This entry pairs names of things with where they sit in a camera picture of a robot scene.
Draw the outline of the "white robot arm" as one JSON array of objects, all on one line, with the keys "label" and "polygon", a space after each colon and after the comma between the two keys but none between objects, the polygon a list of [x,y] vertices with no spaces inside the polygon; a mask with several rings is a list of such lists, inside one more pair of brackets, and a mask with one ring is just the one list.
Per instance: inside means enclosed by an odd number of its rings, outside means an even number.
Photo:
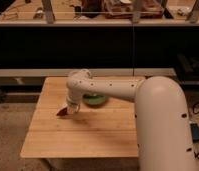
[{"label": "white robot arm", "polygon": [[186,97],[176,81],[164,76],[97,80],[81,69],[69,74],[66,86],[71,113],[85,94],[134,104],[140,171],[197,171]]}]

